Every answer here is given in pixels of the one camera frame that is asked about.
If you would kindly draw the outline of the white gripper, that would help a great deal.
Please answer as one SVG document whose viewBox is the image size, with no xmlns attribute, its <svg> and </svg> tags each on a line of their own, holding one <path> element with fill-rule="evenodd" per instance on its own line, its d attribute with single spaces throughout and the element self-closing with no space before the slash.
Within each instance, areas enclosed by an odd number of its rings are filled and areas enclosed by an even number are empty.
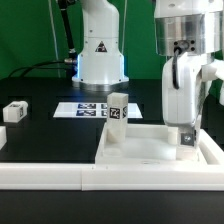
<svg viewBox="0 0 224 224">
<path fill-rule="evenodd" d="M 177 85 L 173 84 L 173 59 L 169 59 L 162 73 L 162 110 L 167 126 L 193 127 L 208 93 L 207 82 L 217 78 L 224 81 L 224 61 L 213 59 L 210 54 L 177 57 Z M 180 144 L 194 147 L 196 130 L 179 129 Z"/>
</svg>

